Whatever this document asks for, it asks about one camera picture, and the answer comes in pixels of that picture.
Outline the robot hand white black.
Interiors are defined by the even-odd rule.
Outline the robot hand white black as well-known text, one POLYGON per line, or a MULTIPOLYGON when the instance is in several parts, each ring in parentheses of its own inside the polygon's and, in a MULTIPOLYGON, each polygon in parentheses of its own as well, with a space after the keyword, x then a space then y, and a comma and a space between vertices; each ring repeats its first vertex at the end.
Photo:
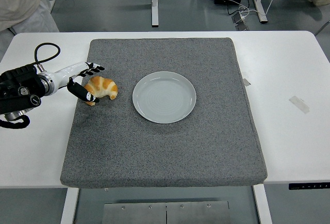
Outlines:
POLYGON ((105 70, 104 67, 92 62, 79 62, 63 68, 55 73, 45 72, 44 80, 48 84, 45 95, 52 95, 58 89, 67 87, 68 91, 85 102, 98 102, 97 97, 82 85, 73 81, 77 76, 85 77, 105 70))

